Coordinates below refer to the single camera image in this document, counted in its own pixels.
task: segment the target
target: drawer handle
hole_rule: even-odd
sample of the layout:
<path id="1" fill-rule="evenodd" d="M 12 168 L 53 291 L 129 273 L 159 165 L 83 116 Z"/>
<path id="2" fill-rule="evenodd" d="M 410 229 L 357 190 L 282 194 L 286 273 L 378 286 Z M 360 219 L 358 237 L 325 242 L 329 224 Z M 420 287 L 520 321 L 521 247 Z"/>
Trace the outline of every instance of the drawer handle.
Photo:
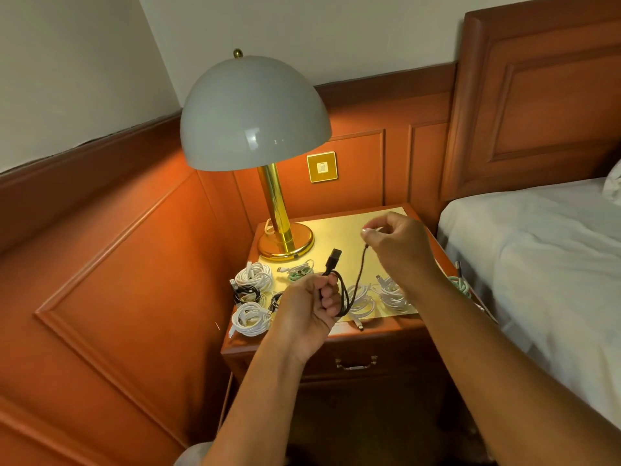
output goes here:
<path id="1" fill-rule="evenodd" d="M 337 369 L 341 368 L 341 369 L 344 369 L 345 371 L 365 370 L 367 368 L 371 368 L 373 365 L 377 365 L 377 356 L 373 355 L 371 357 L 371 363 L 369 363 L 368 365 L 343 366 L 341 364 L 341 360 L 336 359 L 334 361 L 337 362 Z"/>

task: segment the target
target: brass lamp base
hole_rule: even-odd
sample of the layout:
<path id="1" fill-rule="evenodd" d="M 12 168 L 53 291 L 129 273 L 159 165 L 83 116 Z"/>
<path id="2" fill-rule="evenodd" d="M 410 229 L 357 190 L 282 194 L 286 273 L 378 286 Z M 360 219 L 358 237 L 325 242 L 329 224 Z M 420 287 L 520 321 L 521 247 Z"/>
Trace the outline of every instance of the brass lamp base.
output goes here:
<path id="1" fill-rule="evenodd" d="M 312 230 L 304 224 L 291 223 L 291 234 L 293 235 L 293 248 L 290 251 L 283 250 L 276 234 L 261 235 L 258 243 L 260 256 L 271 261 L 295 260 L 308 252 L 315 243 Z"/>

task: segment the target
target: wooden headboard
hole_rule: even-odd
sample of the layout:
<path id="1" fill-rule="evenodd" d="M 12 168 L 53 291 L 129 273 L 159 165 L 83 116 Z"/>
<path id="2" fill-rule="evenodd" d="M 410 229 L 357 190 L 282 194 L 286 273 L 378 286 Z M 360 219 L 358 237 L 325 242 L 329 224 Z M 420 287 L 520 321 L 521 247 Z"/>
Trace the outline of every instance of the wooden headboard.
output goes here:
<path id="1" fill-rule="evenodd" d="M 444 200 L 605 176 L 621 142 L 621 0 L 465 16 Z"/>

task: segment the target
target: gold switch plate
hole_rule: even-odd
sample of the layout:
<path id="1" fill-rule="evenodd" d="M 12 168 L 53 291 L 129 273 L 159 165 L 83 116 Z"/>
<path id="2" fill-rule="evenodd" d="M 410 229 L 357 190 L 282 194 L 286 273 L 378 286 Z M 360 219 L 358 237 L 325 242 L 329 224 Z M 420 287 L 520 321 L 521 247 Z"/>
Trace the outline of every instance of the gold switch plate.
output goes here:
<path id="1" fill-rule="evenodd" d="M 306 156 L 311 183 L 338 178 L 337 154 L 334 151 L 314 153 Z"/>

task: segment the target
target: lamp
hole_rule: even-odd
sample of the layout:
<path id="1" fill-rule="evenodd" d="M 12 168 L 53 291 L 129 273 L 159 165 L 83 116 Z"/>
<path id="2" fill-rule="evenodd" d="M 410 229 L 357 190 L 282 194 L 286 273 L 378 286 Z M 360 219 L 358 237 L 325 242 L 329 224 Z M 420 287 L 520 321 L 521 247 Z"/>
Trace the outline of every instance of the lamp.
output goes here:
<path id="1" fill-rule="evenodd" d="M 279 60 L 244 57 L 207 70 L 194 84 L 181 114 L 181 144 L 191 167 L 222 172 L 258 167 L 274 234 L 261 236 L 259 253 L 293 260 L 309 251 L 312 230 L 289 222 L 276 162 L 330 139 L 325 106 L 308 80 Z"/>

